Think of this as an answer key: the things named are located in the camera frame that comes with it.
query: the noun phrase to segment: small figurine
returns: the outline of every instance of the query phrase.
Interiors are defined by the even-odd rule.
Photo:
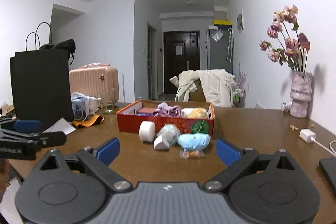
[[[298,129],[295,125],[293,125],[293,124],[290,125],[290,128],[291,128],[292,131],[294,131],[294,130],[299,130],[299,129]]]

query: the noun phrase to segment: bag handle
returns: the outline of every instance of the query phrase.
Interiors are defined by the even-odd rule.
[[[37,36],[37,30],[39,29],[39,27],[42,25],[42,24],[47,24],[49,26],[49,30],[50,30],[50,38],[49,38],[49,44],[51,45],[51,41],[52,41],[52,37],[51,37],[51,27],[50,27],[50,24],[48,22],[41,22],[37,28],[36,28],[36,32],[35,32],[35,43],[36,43],[36,36]]]
[[[26,38],[26,51],[27,51],[27,40],[28,40],[28,37],[29,37],[32,33],[35,34],[35,50],[37,51],[37,47],[36,47],[36,36],[37,36],[37,38],[38,38],[38,40],[39,40],[39,47],[41,47],[41,44],[40,44],[40,38],[39,38],[38,34],[37,34],[36,32],[31,32],[30,34],[28,34],[28,36],[27,36],[27,38]]]

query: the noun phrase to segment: orange cloth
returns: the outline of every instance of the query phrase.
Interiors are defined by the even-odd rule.
[[[79,122],[79,121],[73,121],[72,125],[75,128],[80,128],[80,127],[90,127],[94,126],[96,124],[101,124],[104,121],[104,117],[100,115],[94,115],[91,117],[90,120],[84,121],[84,122]]]

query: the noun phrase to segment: yellow plush toy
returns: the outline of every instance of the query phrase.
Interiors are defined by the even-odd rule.
[[[187,116],[187,118],[193,118],[193,119],[206,119],[206,117],[207,117],[207,111],[203,107],[195,108]]]

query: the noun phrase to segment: black shopping bag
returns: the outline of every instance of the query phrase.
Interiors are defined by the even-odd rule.
[[[73,120],[66,50],[16,52],[10,75],[18,119],[39,120],[42,130],[61,118]]]

